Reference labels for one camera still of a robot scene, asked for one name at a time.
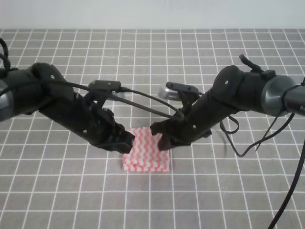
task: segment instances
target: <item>zigzag pattern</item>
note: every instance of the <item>zigzag pattern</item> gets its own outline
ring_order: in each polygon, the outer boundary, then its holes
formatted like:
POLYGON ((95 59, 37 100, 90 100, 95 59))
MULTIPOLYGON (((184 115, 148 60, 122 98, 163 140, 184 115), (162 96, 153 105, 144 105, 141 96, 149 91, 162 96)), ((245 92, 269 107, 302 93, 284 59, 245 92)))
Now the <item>zigzag pattern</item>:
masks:
POLYGON ((149 127, 131 128, 134 136, 133 148, 123 155, 123 170, 136 172, 169 171, 169 152, 158 149, 161 134, 152 136, 149 127))

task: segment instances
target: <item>gray grid mat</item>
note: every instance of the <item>gray grid mat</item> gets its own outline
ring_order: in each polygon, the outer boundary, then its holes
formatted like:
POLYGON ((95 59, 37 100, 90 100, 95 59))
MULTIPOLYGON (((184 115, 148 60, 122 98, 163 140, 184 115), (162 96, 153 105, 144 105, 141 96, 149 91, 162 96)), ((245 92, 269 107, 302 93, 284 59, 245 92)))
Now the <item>gray grid mat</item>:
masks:
MULTIPOLYGON (((53 63, 70 82, 119 80, 152 95, 166 81, 206 91, 225 66, 248 70, 241 53, 297 82, 305 71, 305 30, 0 30, 0 37, 12 65, 53 63)), ((169 112, 137 95, 127 98, 169 112)), ((107 106, 125 127, 163 120, 118 102, 107 106)), ((235 117, 240 151, 273 120, 254 112, 235 117)), ((122 172, 118 153, 89 146, 39 113, 22 115, 0 124, 0 228, 264 229, 288 191, 304 130, 297 116, 239 159, 215 126, 212 137, 171 151, 169 173, 137 174, 122 172)), ((304 175, 277 228, 303 227, 304 175)))

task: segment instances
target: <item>gray metal cylinder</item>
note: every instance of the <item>gray metal cylinder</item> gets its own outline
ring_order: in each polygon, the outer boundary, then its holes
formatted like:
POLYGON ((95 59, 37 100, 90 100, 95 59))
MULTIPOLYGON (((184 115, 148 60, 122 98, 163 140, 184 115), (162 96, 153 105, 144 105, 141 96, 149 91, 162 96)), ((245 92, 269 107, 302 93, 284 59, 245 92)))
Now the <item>gray metal cylinder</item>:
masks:
MULTIPOLYGON (((7 84, 0 80, 0 92, 7 88, 7 84)), ((12 118, 14 108, 13 93, 9 91, 0 97, 0 122, 12 118)))
POLYGON ((262 108, 267 115, 280 116, 287 114, 283 103, 283 94, 289 88, 295 86, 295 81, 287 75, 277 75, 269 80, 262 91, 262 108))

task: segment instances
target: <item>black robotic arm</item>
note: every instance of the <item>black robotic arm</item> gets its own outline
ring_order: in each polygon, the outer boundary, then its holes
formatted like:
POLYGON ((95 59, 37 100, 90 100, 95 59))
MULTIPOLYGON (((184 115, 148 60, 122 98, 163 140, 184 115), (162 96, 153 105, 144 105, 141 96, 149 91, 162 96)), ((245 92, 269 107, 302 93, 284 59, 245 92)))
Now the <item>black robotic arm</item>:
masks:
MULTIPOLYGON (((182 109, 176 109, 162 100, 150 95, 121 87, 120 82, 94 81, 88 87, 69 83, 60 72, 46 63, 35 63, 30 68, 19 70, 11 68, 8 50, 0 38, 4 52, 0 53, 3 69, 0 69, 0 121, 20 114, 32 114, 39 111, 51 120, 61 124, 90 144, 108 151, 129 153, 134 136, 125 131, 121 124, 114 120, 111 110, 103 108, 106 99, 122 101, 139 107, 148 112, 162 115, 169 119, 151 125, 152 134, 162 133, 158 143, 160 150, 176 146, 190 145, 193 141, 208 137, 212 134, 210 128, 220 123, 232 144, 229 134, 222 121, 239 111, 256 111, 271 116, 283 116, 288 112, 292 115, 285 125, 288 125, 294 114, 305 115, 305 83, 297 85, 290 77, 276 75, 275 71, 263 71, 251 63, 243 55, 241 61, 252 70, 242 72, 236 66, 225 67, 216 77, 212 88, 202 94, 197 88, 168 82, 160 95, 163 99, 177 99, 183 103, 182 109), (85 96, 74 92, 73 87, 89 91, 85 96), (151 108, 141 106, 128 100, 121 99, 113 92, 132 92, 154 99, 176 113, 171 116, 151 108)), ((256 144, 278 134, 264 137, 256 144)), ((284 211, 300 177, 305 161, 303 147, 299 165, 287 197, 269 226, 274 228, 284 211)))

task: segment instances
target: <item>wire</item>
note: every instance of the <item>wire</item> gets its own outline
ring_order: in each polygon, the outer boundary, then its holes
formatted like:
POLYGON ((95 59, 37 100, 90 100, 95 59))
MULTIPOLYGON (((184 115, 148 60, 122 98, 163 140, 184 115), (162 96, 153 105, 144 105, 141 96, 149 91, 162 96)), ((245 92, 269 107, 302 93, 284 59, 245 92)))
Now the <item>wire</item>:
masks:
POLYGON ((64 85, 64 86, 72 86, 72 87, 75 87, 75 88, 83 89, 83 90, 88 91, 88 92, 98 92, 98 93, 106 96, 107 98, 111 98, 111 99, 113 99, 115 101, 120 101, 122 103, 131 105, 131 106, 135 106, 137 108, 140 108, 140 109, 145 110, 147 112, 153 113, 155 115, 160 115, 160 116, 163 116, 163 117, 166 117, 166 118, 172 118, 172 119, 179 120, 179 121, 184 119, 184 114, 180 110, 178 110, 177 108, 173 107, 172 105, 170 105, 170 104, 168 104, 168 103, 166 103, 164 101, 162 101, 162 104, 164 104, 164 105, 168 106, 169 108, 173 109, 176 112, 177 116, 173 116, 173 115, 169 115, 169 114, 157 111, 157 110, 153 110, 153 109, 148 108, 146 106, 143 106, 141 104, 134 103, 134 102, 129 101, 127 99, 123 99, 123 98, 117 97, 117 96, 115 96, 113 94, 106 93, 106 92, 103 92, 101 90, 91 89, 91 88, 89 88, 87 86, 79 85, 77 83, 70 83, 70 82, 66 82, 66 81, 38 80, 38 81, 20 83, 18 85, 14 85, 14 86, 10 86, 10 87, 5 88, 3 91, 0 92, 0 97, 2 95, 4 95, 5 93, 11 91, 11 90, 17 89, 18 87, 27 86, 27 85, 31 85, 31 84, 60 84, 60 85, 64 85))
POLYGON ((295 171, 295 176, 294 176, 294 179, 291 183, 291 186, 289 188, 289 191, 280 207, 280 209, 278 210, 277 214, 275 215, 275 217, 273 218, 272 222, 270 223, 268 229, 273 229, 276 225, 276 223, 278 222, 278 220, 280 219, 282 213, 284 212, 294 190, 295 190, 295 187, 296 187, 296 184, 300 178, 300 174, 301 174, 301 171, 302 171, 302 168, 303 168, 303 164, 304 164, 304 161, 305 161, 305 141, 303 143, 303 148, 302 148, 302 153, 301 153, 301 156, 300 156, 300 160, 299 160, 299 164, 297 165, 297 168, 296 168, 296 171, 295 171))
POLYGON ((146 98, 149 98, 149 99, 152 99, 152 100, 154 100, 154 101, 157 101, 157 102, 159 102, 159 103, 161 103, 161 104, 163 104, 163 105, 165 105, 165 106, 167 106, 167 107, 169 107, 169 108, 171 108, 171 109, 173 109, 173 110, 176 109, 174 106, 168 104, 167 102, 164 102, 164 101, 161 100, 161 99, 158 99, 158 98, 156 98, 156 97, 153 97, 153 96, 151 96, 151 95, 149 95, 149 94, 145 94, 145 93, 143 93, 143 92, 135 91, 135 90, 129 89, 129 88, 127 88, 127 87, 121 87, 119 91, 120 91, 120 92, 131 92, 131 93, 139 94, 139 95, 142 95, 142 96, 144 96, 144 97, 146 97, 146 98))
MULTIPOLYGON (((278 117, 280 116, 281 113, 282 113, 282 111, 275 117, 275 119, 273 120, 273 122, 271 123, 271 125, 269 126, 269 128, 267 129, 267 131, 265 132, 263 138, 267 136, 267 134, 269 133, 269 131, 271 130, 272 126, 275 124, 275 122, 277 121, 277 119, 278 119, 278 117)), ((257 146, 257 148, 255 149, 255 151, 257 151, 258 148, 259 148, 260 146, 261 146, 261 143, 258 144, 258 146, 257 146)))
POLYGON ((287 119, 287 121, 286 121, 277 131, 275 131, 273 134, 270 134, 270 135, 267 136, 267 137, 263 137, 261 140, 258 140, 257 142, 254 142, 254 143, 251 144, 242 154, 239 154, 239 153, 238 153, 238 151, 236 150, 236 148, 235 148, 235 146, 234 146, 234 143, 233 143, 232 140, 230 139, 230 136, 229 136, 229 134, 231 134, 230 131, 227 131, 227 130, 225 129, 225 127, 224 127, 223 124, 220 125, 220 128, 221 128, 221 130, 224 132, 224 134, 226 135, 226 137, 227 137, 228 141, 230 142, 230 145, 231 145, 232 149, 234 150, 235 154, 236 154, 237 156, 239 156, 239 157, 244 157, 252 147, 254 147, 255 145, 260 144, 260 143, 262 143, 262 142, 265 142, 265 141, 269 140, 270 138, 273 138, 274 136, 276 136, 277 134, 279 134, 282 130, 284 130, 284 129, 286 128, 286 126, 288 126, 288 124, 291 122, 291 120, 293 119, 294 116, 295 116, 295 114, 291 114, 291 115, 289 116, 289 118, 287 119))

